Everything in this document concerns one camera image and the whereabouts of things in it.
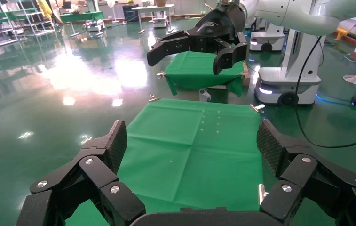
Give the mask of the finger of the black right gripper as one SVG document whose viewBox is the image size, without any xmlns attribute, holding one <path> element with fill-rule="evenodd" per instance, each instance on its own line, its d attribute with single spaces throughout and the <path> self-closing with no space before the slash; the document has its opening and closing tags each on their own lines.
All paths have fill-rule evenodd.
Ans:
<svg viewBox="0 0 356 226">
<path fill-rule="evenodd" d="M 190 51 L 194 35 L 195 32 L 190 29 L 187 31 L 178 30 L 158 38 L 147 53 L 148 65 L 155 66 L 168 55 Z"/>
<path fill-rule="evenodd" d="M 222 70 L 229 69 L 235 63 L 245 61 L 247 53 L 247 41 L 242 32 L 238 32 L 236 36 L 228 42 L 217 38 L 216 58 L 213 62 L 213 73 L 219 75 Z"/>
</svg>

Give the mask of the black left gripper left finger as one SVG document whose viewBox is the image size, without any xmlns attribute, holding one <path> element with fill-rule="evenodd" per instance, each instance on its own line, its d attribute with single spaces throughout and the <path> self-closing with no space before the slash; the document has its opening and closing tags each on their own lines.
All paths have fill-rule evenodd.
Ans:
<svg viewBox="0 0 356 226">
<path fill-rule="evenodd" d="M 132 224 L 145 214 L 145 205 L 117 175 L 126 148 L 126 124 L 117 120 L 105 136 L 85 142 L 71 161 L 30 186 L 16 224 L 64 226 L 86 201 L 109 225 Z"/>
</svg>

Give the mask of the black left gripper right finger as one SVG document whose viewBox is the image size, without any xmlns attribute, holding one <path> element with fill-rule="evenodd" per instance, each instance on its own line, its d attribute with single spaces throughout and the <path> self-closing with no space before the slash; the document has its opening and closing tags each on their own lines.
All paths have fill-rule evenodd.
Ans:
<svg viewBox="0 0 356 226">
<path fill-rule="evenodd" d="M 304 199 L 315 202 L 338 226 L 356 226 L 356 173 L 320 156 L 305 141 L 280 133 L 268 120 L 256 144 L 277 179 L 260 194 L 260 210 L 282 225 L 294 218 Z"/>
</svg>

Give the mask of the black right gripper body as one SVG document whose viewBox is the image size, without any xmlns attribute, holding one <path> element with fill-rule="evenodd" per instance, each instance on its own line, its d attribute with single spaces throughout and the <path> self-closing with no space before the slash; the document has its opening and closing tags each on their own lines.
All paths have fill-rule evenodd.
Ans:
<svg viewBox="0 0 356 226">
<path fill-rule="evenodd" d="M 236 34 L 242 32 L 246 23 L 246 10 L 240 3 L 221 5 L 205 14 L 193 28 L 186 31 L 189 50 L 192 52 L 217 53 L 223 43 L 231 46 Z"/>
</svg>

